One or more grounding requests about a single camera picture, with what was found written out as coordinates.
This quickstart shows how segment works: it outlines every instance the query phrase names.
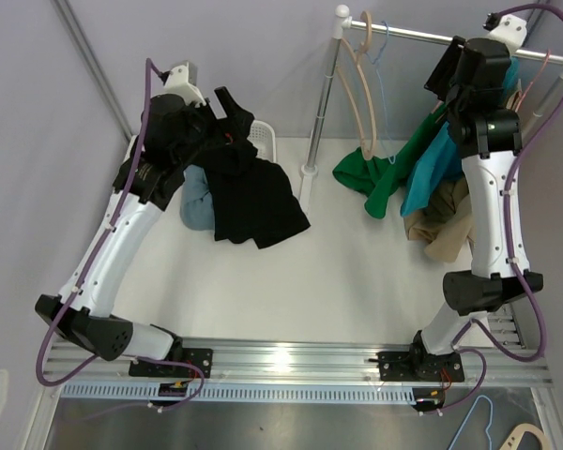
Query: blue cloth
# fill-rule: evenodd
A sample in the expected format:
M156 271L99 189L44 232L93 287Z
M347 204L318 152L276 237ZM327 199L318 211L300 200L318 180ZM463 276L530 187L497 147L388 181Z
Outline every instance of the blue cloth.
M184 174L186 181L181 189L181 220L191 230L215 230L213 196L208 188L205 170L190 165Z
M511 58L510 61L510 67L503 81L504 98L507 98L515 87L519 73L519 61L515 58ZM437 136L409 175L406 182L406 196L401 206L401 216L405 218L418 209L425 208L440 181L443 179L455 180L461 176L462 171L457 145L450 138L449 124L446 123L440 128Z

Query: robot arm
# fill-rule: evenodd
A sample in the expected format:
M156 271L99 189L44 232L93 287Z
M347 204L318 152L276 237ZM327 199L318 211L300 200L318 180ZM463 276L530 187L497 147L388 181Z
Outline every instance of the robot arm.
M522 139L516 112L500 106L510 55L525 38L525 21L504 16L486 23L490 33L467 42L456 37L426 88L447 103L449 134L457 144L469 185L476 244L470 271L447 273L443 282L446 304L421 332L422 346L431 355L454 352L452 341L472 318L524 295L511 262L515 260L532 291L542 288L542 275L529 271L521 233L517 173L509 191L505 183ZM504 196L510 196L510 230L505 226ZM515 249L508 253L508 233Z
M185 168L199 153L228 143L230 137L246 138L253 119L224 87L215 93L227 117L217 119L195 86L196 67L189 61L173 67L161 78L165 94L151 98L145 145L137 148L137 139L129 144L129 158L114 180L114 193L89 249L58 295L43 294L36 303L36 312L50 324L75 293L56 331L106 361L122 354L153 360L178 354L178 337L156 326L113 316L114 300L142 241L182 186ZM112 216L137 151L142 153L131 188L112 226ZM78 289L80 274L90 258L93 262Z

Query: clothing pile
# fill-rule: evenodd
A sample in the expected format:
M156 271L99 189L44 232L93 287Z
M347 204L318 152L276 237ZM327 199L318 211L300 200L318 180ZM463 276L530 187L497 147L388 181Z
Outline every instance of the clothing pile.
M518 61L511 58L503 81L507 107L521 90L518 71ZM475 230L467 183L446 118L442 104L427 115L393 161L366 160L358 148L340 161L333 175L367 196L365 210L372 218L384 218L389 197L405 186L401 216L407 238L427 241L428 256L452 263L466 240L475 242Z
M187 167L180 214L192 230L213 230L216 241L253 239L268 248L311 225L282 167L257 157L248 140L249 115L228 142L199 153Z

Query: beige hanger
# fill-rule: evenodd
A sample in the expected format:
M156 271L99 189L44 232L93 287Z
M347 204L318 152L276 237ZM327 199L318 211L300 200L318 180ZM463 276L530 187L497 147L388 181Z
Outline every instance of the beige hanger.
M549 444L548 438L541 429L534 427L532 424L520 424L513 429L513 431L510 433L509 437L499 450L515 450L519 447L519 444L522 443L522 438L526 433L532 433L534 436L536 436L536 439L538 439L540 448L542 450L551 449L551 444Z
M372 15L369 11L363 11L360 15L360 19L364 21L366 26L365 31L365 40L360 43L358 46L357 52L353 52L352 47L348 43L348 41L342 38L342 45L346 52L350 55L350 59L355 65L355 69L357 70L358 78L360 79L360 83L362 85L363 91L365 93L365 98L367 100L367 107L369 109L369 116L371 118L371 125L372 125L372 141L371 145L367 145L365 140L365 132L363 129L362 122L360 120L360 114L358 113L357 103L355 102L355 96L348 85L346 77L343 74L342 69L337 66L336 69L338 71L338 76L340 77L340 81L342 82L342 86L344 86L344 90L346 91L346 95L348 96L348 100L350 101L350 105L352 106L353 113L355 114L355 119L357 120L357 127L358 127L358 136L360 140L360 148L361 152L363 153L363 158L369 160L373 158L373 154L375 153L375 145L377 143L377 128L375 127L375 112L373 110L373 102L372 96L369 90L369 85L367 84L367 79L365 78L365 74L363 73L363 69L360 66L360 58L361 56L369 50L369 47L372 42Z

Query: white basket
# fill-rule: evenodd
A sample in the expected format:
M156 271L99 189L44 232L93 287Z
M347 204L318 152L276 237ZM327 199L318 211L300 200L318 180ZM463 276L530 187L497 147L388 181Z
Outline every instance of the white basket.
M278 154L275 148L275 131L270 124L255 120L251 125L251 134L248 140L259 151L257 157L272 162L278 162Z

